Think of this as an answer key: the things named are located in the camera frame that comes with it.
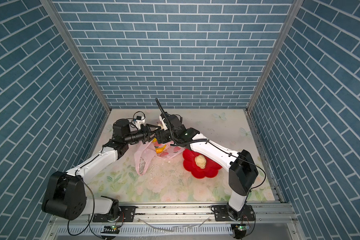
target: plastic bag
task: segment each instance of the plastic bag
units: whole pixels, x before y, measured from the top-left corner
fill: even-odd
[[[166,144],[157,144],[155,139],[145,144],[139,142],[138,148],[134,154],[137,174],[143,176],[148,170],[149,164],[154,157],[171,159],[184,151],[184,147],[173,147],[171,144],[173,144],[172,141],[167,142]],[[158,151],[159,153],[157,153],[156,149],[163,149],[163,151]]]

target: wire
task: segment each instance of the wire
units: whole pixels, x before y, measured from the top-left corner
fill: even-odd
[[[76,175],[76,173],[77,173],[78,170],[79,170],[79,169],[77,169],[77,170],[75,171],[75,177],[77,177],[77,178],[88,188],[88,190],[91,192],[92,199],[93,199],[93,210],[92,210],[92,216],[91,216],[91,218],[88,220],[87,226],[86,226],[80,233],[72,234],[72,233],[69,231],[69,221],[70,221],[70,220],[68,220],[67,230],[68,230],[68,234],[71,235],[71,236],[77,236],[77,235],[80,235],[80,234],[82,234],[83,232],[85,232],[85,230],[87,230],[87,228],[88,228],[89,225],[91,224],[91,221],[92,221],[92,219],[93,219],[93,215],[94,215],[94,213],[95,213],[95,196],[93,195],[93,192],[92,192],[92,190],[89,188],[89,186],[81,179],[81,177],[78,177],[78,176]]]
[[[92,231],[91,225],[89,225],[89,230],[91,231],[91,233],[92,233],[93,235],[95,235],[96,237],[101,238],[102,240],[104,240],[104,238],[96,235],[96,233],[94,233],[94,232]]]
[[[249,235],[251,235],[254,231],[254,226],[256,226],[256,213],[254,211],[253,211],[253,215],[254,215],[254,223],[253,223],[252,231],[245,237],[248,237]]]
[[[116,225],[116,223],[120,220],[120,218],[121,218],[121,213],[119,214],[119,218],[116,220],[116,222],[115,222],[115,225]]]
[[[143,115],[144,115],[144,118],[142,119],[142,120],[144,120],[145,119],[145,114],[142,112],[142,111],[137,111],[136,113],[142,113]]]
[[[216,147],[216,148],[219,149],[220,151],[228,154],[229,156],[238,158],[237,156],[234,156],[234,155],[231,155],[231,154],[227,153],[226,151],[222,150],[221,148],[219,148],[218,146],[212,144],[211,142],[208,142],[208,143],[211,144],[212,146]],[[264,169],[262,169],[261,167],[257,166],[256,164],[254,164],[254,163],[252,163],[252,162],[249,162],[249,161],[245,161],[245,160],[243,160],[243,159],[241,159],[241,160],[244,161],[244,162],[247,162],[247,163],[249,163],[249,164],[254,165],[255,167],[259,168],[260,170],[262,170],[262,171],[264,172],[264,179],[263,179],[263,181],[262,181],[259,185],[255,186],[255,187],[251,187],[251,188],[249,189],[249,191],[248,191],[248,193],[250,193],[252,189],[257,188],[257,187],[260,187],[261,185],[263,185],[263,183],[265,182],[265,179],[267,178],[267,174],[265,173]],[[247,203],[247,198],[248,198],[248,194],[245,196],[244,204]]]
[[[170,230],[170,229],[154,227],[154,226],[150,225],[149,223],[147,223],[146,221],[144,221],[143,219],[139,218],[139,220],[142,221],[143,223],[147,224],[149,227],[151,227],[153,229],[161,230],[161,231],[164,231],[164,232],[174,232],[173,230]]]
[[[81,166],[81,167],[79,167],[79,168],[82,168],[82,167],[84,167],[85,165],[91,163],[91,162],[92,162],[93,160],[95,160],[98,156],[100,156],[100,154],[97,154],[96,157],[94,157],[91,161],[87,162],[86,164],[84,164],[83,166]],[[89,225],[91,224],[91,221],[92,221],[92,219],[93,219],[93,215],[94,215],[94,213],[95,213],[95,196],[93,195],[93,192],[92,192],[92,190],[89,188],[89,186],[81,179],[81,177],[78,177],[78,176],[76,175],[76,174],[77,174],[77,171],[79,170],[79,168],[77,168],[76,171],[75,171],[75,177],[77,177],[77,178],[88,188],[88,190],[91,192],[92,199],[93,199],[93,210],[92,210],[92,216],[91,216],[91,218],[89,218],[89,215],[88,215],[88,224],[87,224],[87,226],[86,226],[80,233],[77,233],[77,234],[72,234],[72,233],[70,233],[70,231],[69,231],[69,222],[70,222],[70,220],[68,220],[67,230],[68,230],[68,234],[71,235],[71,236],[77,236],[77,235],[82,234],[88,227],[89,227],[89,229],[91,230],[91,227],[90,227]]]
[[[155,100],[156,100],[157,106],[158,106],[158,108],[160,109],[161,113],[162,113],[162,114],[165,116],[165,118],[167,119],[167,122],[168,122],[168,126],[167,126],[167,127],[168,127],[168,129],[169,129],[169,133],[170,133],[170,135],[171,135],[171,139],[172,139],[172,141],[173,141],[176,145],[178,145],[178,146],[185,146],[185,145],[188,145],[188,144],[191,144],[191,143],[196,143],[196,142],[208,142],[208,141],[209,141],[208,139],[203,138],[203,139],[192,140],[192,141],[189,141],[189,142],[179,143],[179,142],[177,141],[177,139],[175,138],[175,136],[174,136],[171,123],[170,123],[170,121],[168,120],[168,114],[164,111],[164,109],[163,109],[163,107],[161,106],[158,98],[155,98]]]
[[[243,224],[243,219],[246,219],[247,220],[247,223],[248,223],[248,226],[250,225],[250,221],[248,220],[247,216],[246,215],[243,215],[243,217],[241,218],[241,224]]]
[[[121,119],[117,120],[116,122],[124,120],[124,119],[132,119],[132,120],[134,120],[134,118],[121,118]]]
[[[123,224],[124,224],[124,212],[123,212],[123,221],[121,222],[121,226],[120,226],[120,227],[122,227]]]
[[[183,117],[180,116],[179,114],[175,114],[175,116],[179,116],[180,117],[180,123],[183,123]]]
[[[132,127],[136,128],[136,129],[138,129],[138,128],[136,127],[136,125],[135,125],[135,124],[133,124],[132,122],[130,122],[129,124],[130,124],[130,126],[132,126]]]

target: brick wall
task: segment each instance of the brick wall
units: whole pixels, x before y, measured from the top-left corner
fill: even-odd
[[[33,239],[49,175],[88,154],[102,107],[39,0],[0,1],[0,239]]]
[[[291,2],[54,1],[112,108],[245,108]]]
[[[360,239],[360,1],[303,2],[253,117],[307,239]]]

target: floral table surface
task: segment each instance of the floral table surface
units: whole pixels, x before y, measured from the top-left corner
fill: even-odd
[[[95,152],[112,135],[112,123],[120,118],[130,118],[137,110],[112,110]],[[146,123],[156,124],[159,111],[144,109]],[[194,127],[206,137],[232,150],[245,149],[251,153],[256,165],[262,167],[257,148],[252,139],[245,114],[242,110],[171,109],[170,114],[180,114],[186,127]],[[89,186],[96,196],[108,196],[120,202],[214,202],[227,201],[231,195],[228,172],[223,169],[214,178],[196,179],[183,167],[182,154],[172,159],[154,157],[147,172],[139,176],[135,170],[134,152],[137,145],[130,145],[125,155],[97,174]],[[254,185],[260,184],[264,174],[259,170]],[[263,185],[253,189],[249,201],[274,201],[266,179]]]

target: red flower-shaped plate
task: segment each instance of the red flower-shaped plate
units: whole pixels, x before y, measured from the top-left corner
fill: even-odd
[[[211,160],[210,158],[204,156],[206,159],[206,165],[205,168],[202,169],[199,166],[197,166],[195,162],[195,157],[199,155],[202,154],[188,149],[185,149],[183,151],[183,158],[184,158],[183,166],[185,170],[191,172],[192,175],[198,179],[202,179],[204,177],[209,177],[209,178],[216,177],[217,174],[219,173],[219,169],[221,169],[222,166],[220,166],[218,163]]]

